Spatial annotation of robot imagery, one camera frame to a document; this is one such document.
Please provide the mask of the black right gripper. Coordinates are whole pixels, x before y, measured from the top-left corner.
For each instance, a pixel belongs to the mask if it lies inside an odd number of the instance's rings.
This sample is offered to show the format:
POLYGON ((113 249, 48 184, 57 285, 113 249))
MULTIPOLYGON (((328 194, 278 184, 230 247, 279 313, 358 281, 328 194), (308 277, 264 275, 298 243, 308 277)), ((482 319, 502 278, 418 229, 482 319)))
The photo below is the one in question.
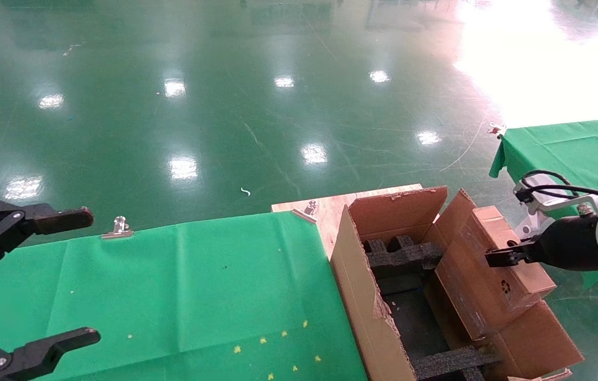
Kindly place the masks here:
POLYGON ((485 254, 492 268, 540 262, 572 271, 598 271, 598 217, 570 216, 556 220, 531 242, 507 241, 485 254))

